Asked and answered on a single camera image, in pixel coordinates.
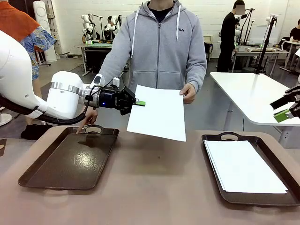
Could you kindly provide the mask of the person's left hand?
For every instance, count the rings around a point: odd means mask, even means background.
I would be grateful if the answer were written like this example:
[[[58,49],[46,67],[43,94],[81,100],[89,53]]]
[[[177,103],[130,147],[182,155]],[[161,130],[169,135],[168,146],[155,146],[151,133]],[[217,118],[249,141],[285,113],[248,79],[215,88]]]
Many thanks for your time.
[[[191,104],[195,100],[196,91],[192,84],[187,83],[180,90],[180,95],[183,96],[184,104]]]

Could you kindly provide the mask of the person's right hand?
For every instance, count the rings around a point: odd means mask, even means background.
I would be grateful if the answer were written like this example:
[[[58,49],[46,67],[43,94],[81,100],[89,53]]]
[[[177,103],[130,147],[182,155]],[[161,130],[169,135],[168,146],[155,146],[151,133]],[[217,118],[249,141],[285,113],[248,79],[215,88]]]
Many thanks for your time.
[[[79,123],[79,127],[77,129],[76,134],[78,134],[83,129],[84,126],[93,125],[97,120],[97,116],[98,116],[97,109],[89,107],[87,109],[87,112],[85,113],[85,118]]]

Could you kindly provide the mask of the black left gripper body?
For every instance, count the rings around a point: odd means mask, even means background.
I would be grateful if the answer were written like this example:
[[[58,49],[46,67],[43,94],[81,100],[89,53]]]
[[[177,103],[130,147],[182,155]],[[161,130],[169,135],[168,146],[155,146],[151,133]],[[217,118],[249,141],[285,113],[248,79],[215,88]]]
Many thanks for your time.
[[[135,94],[128,87],[121,90],[103,89],[99,94],[99,107],[119,110],[122,116],[129,114],[135,103]]]

